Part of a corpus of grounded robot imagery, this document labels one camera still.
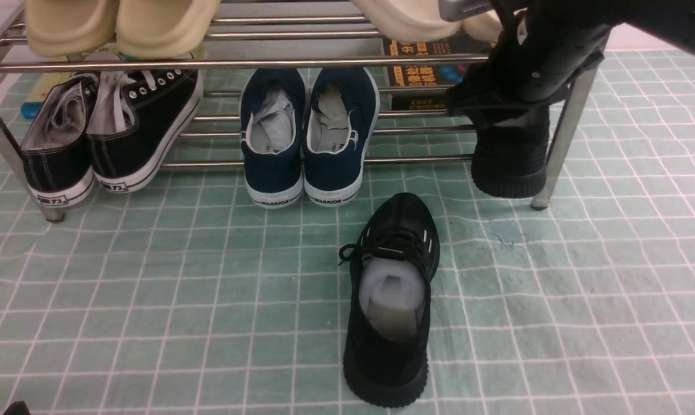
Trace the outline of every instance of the white slipper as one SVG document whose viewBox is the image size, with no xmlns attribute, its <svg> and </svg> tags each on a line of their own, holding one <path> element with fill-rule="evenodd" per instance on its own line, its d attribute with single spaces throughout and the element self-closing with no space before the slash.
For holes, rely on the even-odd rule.
<svg viewBox="0 0 695 415">
<path fill-rule="evenodd" d="M 439 16 L 437 0 L 352 0 L 382 34 L 397 42 L 444 39 L 460 29 Z"/>
<path fill-rule="evenodd" d="M 196 48 L 220 0 L 121 0 L 117 43 L 136 58 L 173 58 Z"/>
<path fill-rule="evenodd" d="M 119 0 L 27 0 L 27 40 L 36 55 L 89 52 L 114 35 Z"/>
<path fill-rule="evenodd" d="M 483 42 L 496 42 L 498 35 L 503 31 L 501 21 L 494 11 L 466 18 L 463 21 L 463 30 L 470 37 Z"/>
</svg>

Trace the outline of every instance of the shoe rack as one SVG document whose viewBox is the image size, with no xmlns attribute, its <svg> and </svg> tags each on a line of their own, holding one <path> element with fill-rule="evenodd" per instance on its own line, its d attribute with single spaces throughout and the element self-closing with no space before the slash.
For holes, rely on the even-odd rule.
<svg viewBox="0 0 695 415">
<path fill-rule="evenodd" d="M 237 32 L 226 31 L 227 27 L 236 26 L 283 26 L 283 25 L 315 25 L 323 24 L 325 29 L 320 31 L 255 31 Z M 211 27 L 216 31 L 210 31 L 205 40 L 215 42 L 216 40 L 334 40 L 334 39 L 379 39 L 382 35 L 374 28 L 354 29 L 355 24 L 369 24 L 363 16 L 303 16 L 303 17 L 220 17 L 211 22 Z M 257 59 L 257 60 L 225 60 L 220 58 L 210 58 L 206 61 L 123 61 L 123 62 L 91 62 L 80 61 L 79 57 L 70 56 L 67 62 L 23 62 L 5 63 L 5 57 L 9 50 L 16 45 L 27 44 L 27 39 L 23 35 L 25 24 L 22 21 L 22 10 L 18 9 L 7 20 L 3 28 L 0 29 L 0 76 L 12 73 L 72 73 L 81 70 L 141 70 L 141 69 L 255 69 L 255 68 L 324 68 L 328 66 L 393 66 L 393 65 L 439 65 L 439 64 L 459 64 L 468 62 L 482 62 L 487 59 L 484 55 L 444 55 L 429 57 L 392 57 L 392 56 L 355 56 L 344 58 L 315 58 L 315 59 Z M 577 124 L 583 113 L 585 102 L 589 96 L 596 71 L 588 71 L 580 76 L 571 86 L 570 98 L 563 106 L 563 110 L 558 121 L 557 129 L 550 144 L 547 160 L 547 184 L 539 195 L 532 199 L 532 208 L 535 210 L 547 209 L 555 184 L 560 176 L 565 157 L 568 153 L 570 143 Z M 432 87 L 397 87 L 381 88 L 381 94 L 399 95 L 407 92 L 443 92 L 450 85 Z M 209 90 L 204 93 L 205 98 L 239 97 L 236 90 Z M 400 118 L 441 118 L 445 116 L 443 110 L 426 111 L 384 111 L 379 118 L 400 119 Z M 239 121 L 239 115 L 207 115 L 196 116 L 194 123 L 222 123 Z M 400 127 L 389 129 L 376 129 L 376 135 L 402 135 L 402 134 L 453 134 L 469 133 L 474 130 L 472 125 L 453 126 L 418 126 Z M 184 131 L 179 135 L 179 140 L 186 139 L 229 139 L 233 145 L 237 145 L 239 132 L 207 131 L 207 132 L 188 132 Z M 20 159 L 20 147 L 17 140 L 8 130 L 6 123 L 0 116 L 0 153 L 4 156 L 20 180 L 24 181 L 22 161 Z M 447 154 L 443 156 L 431 157 L 368 157 L 368 165 L 400 165 L 416 163 L 467 163 L 472 160 L 472 154 Z M 202 169 L 223 169 L 241 168 L 240 160 L 201 160 L 196 162 L 165 162 L 163 169 L 166 170 L 202 170 Z M 63 220 L 63 212 L 60 209 L 48 208 L 38 205 L 44 217 L 51 222 Z"/>
</svg>

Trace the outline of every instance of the black canvas shoe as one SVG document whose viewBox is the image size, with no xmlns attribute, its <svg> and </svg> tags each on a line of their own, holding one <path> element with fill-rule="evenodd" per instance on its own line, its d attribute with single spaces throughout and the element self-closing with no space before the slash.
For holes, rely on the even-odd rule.
<svg viewBox="0 0 695 415">
<path fill-rule="evenodd" d="M 91 193 L 87 127 L 98 81 L 96 74 L 75 74 L 53 87 L 20 146 L 30 192 L 41 205 L 64 208 Z"/>
<path fill-rule="evenodd" d="M 88 137 L 93 170 L 104 189 L 128 193 L 145 187 L 202 97 L 196 70 L 102 73 Z"/>
<path fill-rule="evenodd" d="M 340 258 L 350 263 L 352 279 L 347 386 L 373 405 L 411 404 L 427 383 L 429 283 L 439 265 L 429 209 L 413 194 L 391 197 L 358 241 L 340 249 Z"/>
<path fill-rule="evenodd" d="M 550 107 L 534 108 L 519 120 L 477 131 L 471 177 L 493 197 L 524 199 L 542 191 L 547 180 Z"/>
</svg>

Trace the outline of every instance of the floor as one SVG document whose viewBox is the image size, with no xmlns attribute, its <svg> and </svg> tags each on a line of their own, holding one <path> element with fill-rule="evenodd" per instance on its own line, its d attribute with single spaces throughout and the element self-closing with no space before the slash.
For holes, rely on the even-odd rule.
<svg viewBox="0 0 695 415">
<path fill-rule="evenodd" d="M 208 87 L 247 75 L 210 71 Z M 19 137 L 34 81 L 0 110 Z M 380 126 L 435 123 L 447 120 Z M 473 147 L 472 134 L 374 137 L 369 153 Z M 172 156 L 239 149 L 186 141 Z M 388 412 L 342 380 L 350 288 L 337 250 L 401 191 L 434 213 L 442 260 L 429 383 Z M 236 172 L 161 173 L 89 199 L 48 224 L 0 158 L 0 410 L 695 415 L 695 59 L 680 52 L 608 53 L 543 212 L 484 196 L 468 165 L 368 168 L 337 209 L 255 208 Z"/>
</svg>

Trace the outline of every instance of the book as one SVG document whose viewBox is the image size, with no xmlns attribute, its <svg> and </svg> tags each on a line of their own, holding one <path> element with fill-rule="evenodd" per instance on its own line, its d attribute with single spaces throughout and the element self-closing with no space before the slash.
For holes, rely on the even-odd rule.
<svg viewBox="0 0 695 415">
<path fill-rule="evenodd" d="M 384 54 L 390 56 L 442 56 L 458 53 L 482 53 L 487 55 L 493 44 L 475 40 L 466 34 L 453 35 L 447 39 L 431 42 L 406 44 L 384 39 Z M 463 80 L 468 64 L 460 65 L 395 65 L 387 69 L 389 86 L 446 86 Z M 408 92 L 391 96 L 391 109 L 444 110 L 442 92 Z"/>
</svg>

